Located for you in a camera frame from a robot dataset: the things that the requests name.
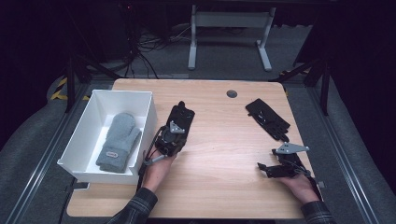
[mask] plaid sleeve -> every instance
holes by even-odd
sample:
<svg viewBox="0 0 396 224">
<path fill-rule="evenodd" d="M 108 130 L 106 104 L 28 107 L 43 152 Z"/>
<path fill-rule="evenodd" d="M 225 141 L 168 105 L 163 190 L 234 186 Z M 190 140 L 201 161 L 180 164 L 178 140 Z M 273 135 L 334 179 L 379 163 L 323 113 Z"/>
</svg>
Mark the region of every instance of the plaid sleeve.
<svg viewBox="0 0 396 224">
<path fill-rule="evenodd" d="M 301 210 L 308 224 L 336 223 L 324 202 L 306 203 Z"/>
<path fill-rule="evenodd" d="M 153 192 L 149 189 L 141 188 L 131 201 L 107 223 L 144 224 L 157 202 L 157 196 Z"/>
</svg>

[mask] metal stand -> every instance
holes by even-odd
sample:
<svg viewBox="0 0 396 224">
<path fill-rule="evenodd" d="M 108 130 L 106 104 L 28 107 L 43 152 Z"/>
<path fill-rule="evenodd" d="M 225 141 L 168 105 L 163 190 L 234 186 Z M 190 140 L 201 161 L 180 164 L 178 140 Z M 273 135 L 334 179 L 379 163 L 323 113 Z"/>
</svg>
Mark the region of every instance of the metal stand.
<svg viewBox="0 0 396 224">
<path fill-rule="evenodd" d="M 196 10 L 196 5 L 192 6 L 191 12 L 191 46 L 189 57 L 189 69 L 195 69 L 197 39 L 196 28 L 204 27 L 251 27 L 263 28 L 264 32 L 261 40 L 257 40 L 257 48 L 262 57 L 262 64 L 265 71 L 272 71 L 267 52 L 265 51 L 265 43 L 267 41 L 271 24 L 275 16 L 276 8 L 272 7 L 269 12 L 259 13 L 240 13 L 240 12 L 206 12 Z"/>
</svg>

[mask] person's left hand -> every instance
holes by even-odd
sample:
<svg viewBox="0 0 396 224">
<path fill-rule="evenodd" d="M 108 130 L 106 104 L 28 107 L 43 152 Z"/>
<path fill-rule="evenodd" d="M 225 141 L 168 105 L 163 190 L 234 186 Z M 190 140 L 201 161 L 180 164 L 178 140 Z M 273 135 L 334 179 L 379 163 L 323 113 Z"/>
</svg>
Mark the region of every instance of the person's left hand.
<svg viewBox="0 0 396 224">
<path fill-rule="evenodd" d="M 152 159 L 161 156 L 159 151 L 155 151 L 152 155 Z M 168 176 L 172 162 L 177 157 L 177 154 L 173 157 L 165 157 L 160 161 L 156 161 L 147 167 L 145 177 L 142 183 L 142 188 L 146 188 L 155 193 L 157 188 Z"/>
</svg>

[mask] gray glove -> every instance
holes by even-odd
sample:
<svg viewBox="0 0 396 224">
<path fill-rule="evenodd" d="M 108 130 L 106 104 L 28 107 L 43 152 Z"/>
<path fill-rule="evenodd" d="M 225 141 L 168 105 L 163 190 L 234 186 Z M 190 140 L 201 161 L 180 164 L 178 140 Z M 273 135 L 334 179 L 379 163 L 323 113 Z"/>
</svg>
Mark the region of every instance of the gray glove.
<svg viewBox="0 0 396 224">
<path fill-rule="evenodd" d="M 106 141 L 96 160 L 100 170 L 123 173 L 131 153 L 132 145 L 140 134 L 135 127 L 134 117 L 128 113 L 116 115 L 108 129 Z"/>
</svg>

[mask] hand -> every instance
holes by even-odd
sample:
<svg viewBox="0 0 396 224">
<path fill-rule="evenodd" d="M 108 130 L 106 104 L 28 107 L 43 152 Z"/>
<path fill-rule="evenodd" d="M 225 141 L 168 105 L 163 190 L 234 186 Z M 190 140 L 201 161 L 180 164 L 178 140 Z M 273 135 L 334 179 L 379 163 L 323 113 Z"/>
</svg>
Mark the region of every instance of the hand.
<svg viewBox="0 0 396 224">
<path fill-rule="evenodd" d="M 159 151 L 155 151 L 151 158 L 161 156 Z M 175 160 L 177 154 L 173 157 L 165 157 L 160 161 L 156 161 L 147 167 L 142 187 L 151 190 L 155 193 L 157 188 L 168 176 L 171 169 L 172 162 Z"/>
<path fill-rule="evenodd" d="M 288 186 L 294 196 L 300 200 L 302 204 L 320 201 L 318 195 L 312 188 L 311 182 L 306 176 L 297 174 L 294 177 L 280 177 L 277 179 Z"/>
</svg>

